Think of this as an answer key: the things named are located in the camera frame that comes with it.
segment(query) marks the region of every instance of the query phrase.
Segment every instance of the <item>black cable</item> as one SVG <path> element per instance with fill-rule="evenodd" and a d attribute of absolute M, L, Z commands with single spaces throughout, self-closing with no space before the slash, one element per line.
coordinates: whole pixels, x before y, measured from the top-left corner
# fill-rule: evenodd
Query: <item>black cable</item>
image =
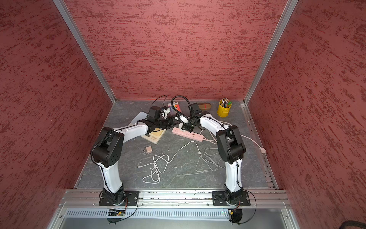
<path fill-rule="evenodd" d="M 359 228 L 366 229 L 366 224 L 353 220 L 344 221 L 342 225 L 339 227 L 339 229 L 345 229 L 347 226 L 356 226 Z"/>
<path fill-rule="evenodd" d="M 153 104 L 155 103 L 155 101 L 156 101 L 156 100 L 160 99 L 160 98 L 161 98 L 161 97 L 163 97 L 163 96 L 165 96 L 165 98 L 167 98 L 167 96 L 168 96 L 168 95 L 162 95 L 162 96 L 160 96 L 159 98 L 155 99 L 155 100 L 153 101 L 153 103 L 150 105 L 150 107 L 152 107 L 152 106 L 153 106 Z"/>
<path fill-rule="evenodd" d="M 131 125 L 131 126 L 121 127 L 121 128 L 119 128 L 118 130 L 123 130 L 123 129 L 129 128 L 129 127 L 137 126 L 137 124 L 138 124 L 138 123 L 133 124 L 133 125 Z"/>
<path fill-rule="evenodd" d="M 135 212 L 137 211 L 137 207 L 138 207 L 138 198 L 137 198 L 137 204 L 136 204 L 136 209 L 135 209 L 134 213 L 132 213 L 129 217 L 124 218 L 124 219 L 120 219 L 119 221 L 116 221 L 116 222 L 114 222 L 114 223 L 120 222 L 120 221 L 122 221 L 122 220 L 128 219 L 128 218 L 130 218 L 131 216 L 133 216 L 133 215 L 135 214 Z"/>
<path fill-rule="evenodd" d="M 249 220 L 251 220 L 251 219 L 254 217 L 255 212 L 257 211 L 257 199 L 255 198 L 254 194 L 253 194 L 251 191 L 249 191 L 249 190 L 245 190 L 245 189 L 244 189 L 244 191 L 246 191 L 246 192 L 250 192 L 250 193 L 253 195 L 254 200 L 255 200 L 255 209 L 254 209 L 254 213 L 253 213 L 253 215 L 252 215 L 252 216 L 251 216 L 247 221 L 242 222 L 242 223 L 238 223 L 238 224 L 244 224 L 244 223 L 247 223 Z"/>
<path fill-rule="evenodd" d="M 208 118 L 208 119 L 212 119 L 213 121 L 217 122 L 217 123 L 218 123 L 222 128 L 224 128 L 224 124 L 219 123 L 216 119 L 213 119 L 213 118 L 211 118 L 211 117 L 206 117 L 206 118 Z"/>
<path fill-rule="evenodd" d="M 188 108 L 189 108 L 189 112 L 190 112 L 190 117 L 189 117 L 189 118 L 188 118 L 185 114 L 183 114 L 182 112 L 178 111 L 178 110 L 174 107 L 173 103 L 174 103 L 174 100 L 175 100 L 176 98 L 183 98 L 183 99 L 185 99 L 185 100 L 187 101 L 187 103 L 188 103 Z M 177 95 L 177 96 L 174 96 L 174 97 L 172 98 L 171 103 L 172 103 L 172 108 L 173 108 L 173 110 L 175 110 L 178 114 L 180 114 L 180 115 L 182 115 L 183 117 L 185 117 L 185 118 L 188 120 L 188 121 L 187 121 L 187 124 L 193 125 L 193 123 L 191 122 L 191 119 L 192 119 L 192 117 L 193 117 L 193 110 L 192 110 L 192 106 L 191 106 L 191 103 L 189 102 L 189 100 L 188 100 L 186 97 L 182 96 L 182 95 Z"/>
<path fill-rule="evenodd" d="M 167 99 L 167 97 L 168 97 L 168 95 L 165 96 L 162 107 L 164 106 L 165 99 Z"/>
<path fill-rule="evenodd" d="M 108 136 L 105 136 L 102 140 L 100 140 L 97 144 L 95 144 L 95 146 L 93 147 L 93 149 L 92 149 L 92 150 L 91 150 L 91 152 L 90 152 L 90 159 L 91 159 L 91 161 L 92 161 L 94 164 L 96 164 L 98 167 L 100 167 L 100 170 L 102 171 L 102 175 L 103 175 L 104 184 L 105 184 L 105 186 L 107 187 L 108 191 L 109 191 L 110 193 L 112 193 L 112 192 L 111 192 L 111 190 L 109 189 L 108 185 L 107 185 L 106 180 L 105 180 L 105 176 L 104 176 L 104 172 L 103 172 L 103 167 L 101 167 L 100 165 L 98 165 L 98 164 L 93 160 L 93 151 L 94 151 L 95 147 L 97 147 L 97 145 L 98 145 L 99 143 L 101 143 L 101 142 L 102 142 L 102 141 L 104 141 L 105 139 L 109 138 L 110 136 L 112 136 L 112 134 L 110 134 L 110 135 L 108 135 Z"/>
<path fill-rule="evenodd" d="M 167 130 L 169 130 L 170 128 L 172 128 L 173 126 L 179 124 L 179 122 L 175 123 L 174 120 L 173 120 L 173 125 L 171 125 L 170 127 L 167 128 Z"/>
<path fill-rule="evenodd" d="M 240 187 L 240 185 L 239 185 L 239 164 L 238 164 L 238 162 L 236 162 L 236 183 L 238 184 L 238 186 Z M 257 211 L 257 199 L 255 198 L 255 196 L 254 196 L 254 194 L 251 192 L 251 191 L 249 191 L 249 190 L 245 190 L 245 189 L 243 189 L 244 191 L 246 191 L 246 192 L 250 192 L 252 195 L 253 195 L 253 197 L 254 197 L 254 200 L 255 200 L 255 209 L 254 209 L 254 213 L 253 213 L 253 215 L 247 220 L 247 221 L 245 221 L 245 222 L 242 222 L 242 223 L 238 223 L 238 224 L 244 224 L 244 223 L 247 223 L 249 220 L 251 220 L 253 217 L 254 217 L 254 215 L 255 215 L 255 213 L 256 213 L 256 211 Z"/>

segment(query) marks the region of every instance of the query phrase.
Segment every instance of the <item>aluminum frame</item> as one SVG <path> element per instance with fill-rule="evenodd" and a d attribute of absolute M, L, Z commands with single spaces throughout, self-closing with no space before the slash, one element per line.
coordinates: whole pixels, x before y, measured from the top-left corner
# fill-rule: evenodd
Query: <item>aluminum frame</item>
<path fill-rule="evenodd" d="M 83 36 L 81 35 L 78 27 L 76 26 L 75 21 L 73 20 L 67 6 L 63 0 L 53 0 L 57 9 L 59 10 L 62 18 L 66 22 L 68 28 L 70 29 L 71 33 L 73 34 L 75 40 L 78 42 L 81 50 L 83 51 L 86 59 L 89 61 L 90 66 L 94 70 L 95 74 L 97 75 L 100 83 L 102 84 L 104 90 L 108 94 L 109 98 L 111 99 L 112 103 L 116 102 L 116 96 L 114 95 L 111 87 L 109 86 L 107 80 L 105 79 L 102 70 L 99 68 L 97 61 L 95 60 L 92 52 L 90 51 L 88 45 L 86 44 Z"/>
<path fill-rule="evenodd" d="M 288 2 L 285 5 L 285 9 L 282 12 L 281 18 L 276 26 L 276 29 L 274 30 L 274 33 L 272 35 L 272 38 L 268 44 L 268 48 L 266 52 L 264 53 L 263 59 L 261 64 L 259 65 L 258 71 L 254 76 L 254 79 L 252 81 L 252 84 L 250 85 L 250 88 L 247 92 L 247 95 L 244 98 L 244 104 L 248 105 L 250 98 L 252 97 L 255 88 L 257 87 L 259 80 L 262 77 L 262 74 L 264 70 L 266 69 L 266 66 L 277 46 L 278 41 L 280 40 L 283 31 L 285 30 L 285 27 L 288 23 L 288 20 L 291 17 L 292 12 L 295 9 L 295 6 L 297 4 L 298 0 L 288 0 Z"/>
<path fill-rule="evenodd" d="M 290 227 L 294 217 L 291 215 L 291 205 L 285 190 L 248 189 L 257 200 L 257 208 L 279 208 L 281 209 L 286 226 Z M 128 191 L 139 191 L 139 206 L 141 209 L 221 209 L 228 207 L 213 206 L 212 191 L 223 191 L 223 189 L 129 189 Z M 99 193 L 101 189 L 68 189 L 60 201 L 53 219 L 47 229 L 58 229 L 68 209 L 72 208 L 102 208 L 110 206 L 99 206 Z M 239 208 L 255 208 L 252 195 L 249 196 L 252 205 Z"/>
<path fill-rule="evenodd" d="M 251 138 L 256 141 L 261 147 L 263 147 L 261 139 L 258 135 L 257 129 L 255 127 L 253 118 L 250 114 L 250 110 L 248 108 L 248 105 L 246 105 L 244 102 L 241 102 L 240 105 L 242 106 L 244 118 L 248 123 L 249 130 L 251 132 Z M 269 164 L 268 158 L 266 154 L 262 154 L 260 150 L 256 150 L 257 156 L 259 158 L 259 162 L 261 164 L 262 171 L 264 173 L 264 176 L 266 177 L 268 187 L 278 189 L 278 184 L 276 182 L 275 176 L 273 174 L 273 171 L 271 169 L 271 166 Z"/>

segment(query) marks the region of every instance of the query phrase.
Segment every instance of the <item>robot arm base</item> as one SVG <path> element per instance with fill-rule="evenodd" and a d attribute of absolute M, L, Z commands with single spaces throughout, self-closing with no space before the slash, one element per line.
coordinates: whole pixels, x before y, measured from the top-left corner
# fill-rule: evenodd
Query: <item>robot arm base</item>
<path fill-rule="evenodd" d="M 238 205 L 240 198 L 243 196 L 244 190 L 243 188 L 240 188 L 236 192 L 231 192 L 226 185 L 224 185 L 225 188 L 225 200 L 229 205 L 236 206 Z"/>
<path fill-rule="evenodd" d="M 107 198 L 108 201 L 115 206 L 125 205 L 125 196 L 126 194 L 123 191 L 123 185 L 115 193 L 110 193 L 105 188 L 103 188 L 102 191 L 102 197 Z"/>

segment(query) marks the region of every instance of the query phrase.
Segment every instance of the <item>yellow pen holder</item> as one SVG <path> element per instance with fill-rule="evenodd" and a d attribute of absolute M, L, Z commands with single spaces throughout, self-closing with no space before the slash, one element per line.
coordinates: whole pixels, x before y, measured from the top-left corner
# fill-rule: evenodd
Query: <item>yellow pen holder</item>
<path fill-rule="evenodd" d="M 225 117 L 227 117 L 229 115 L 229 111 L 230 111 L 230 108 L 232 106 L 232 103 L 229 105 L 229 107 L 226 107 L 226 108 L 222 106 L 222 103 L 223 103 L 223 101 L 220 100 L 220 102 L 219 102 L 219 108 L 217 109 L 217 114 L 220 117 L 225 118 Z"/>

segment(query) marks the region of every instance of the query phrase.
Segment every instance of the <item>black mounting plate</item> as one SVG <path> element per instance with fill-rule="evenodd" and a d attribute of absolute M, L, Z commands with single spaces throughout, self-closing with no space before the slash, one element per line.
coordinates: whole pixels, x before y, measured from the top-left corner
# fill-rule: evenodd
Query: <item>black mounting plate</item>
<path fill-rule="evenodd" d="M 125 191 L 125 194 L 127 196 L 127 206 L 136 206 L 137 205 L 137 199 L 139 195 L 139 191 Z M 112 203 L 108 201 L 108 198 L 105 194 L 102 193 L 102 196 L 99 200 L 99 206 L 115 206 Z"/>
<path fill-rule="evenodd" d="M 224 191 L 213 191 L 212 192 L 212 202 L 214 206 L 230 206 L 224 200 L 225 192 Z M 250 200 L 248 192 L 243 192 L 243 196 L 240 197 L 240 206 L 250 206 Z"/>

